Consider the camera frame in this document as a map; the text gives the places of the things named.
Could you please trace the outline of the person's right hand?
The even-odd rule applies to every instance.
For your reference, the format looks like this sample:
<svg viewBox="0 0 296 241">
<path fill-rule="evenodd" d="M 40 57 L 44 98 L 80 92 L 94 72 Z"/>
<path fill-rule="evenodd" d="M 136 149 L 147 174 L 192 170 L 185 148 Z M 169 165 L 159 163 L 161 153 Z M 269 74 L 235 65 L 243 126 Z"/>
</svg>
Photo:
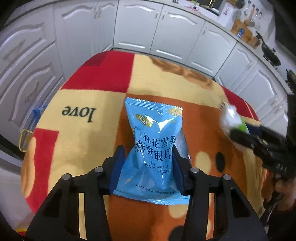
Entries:
<svg viewBox="0 0 296 241">
<path fill-rule="evenodd" d="M 278 211 L 292 210 L 295 203 L 295 178 L 287 181 L 278 180 L 274 190 L 283 195 L 276 209 Z"/>
</svg>

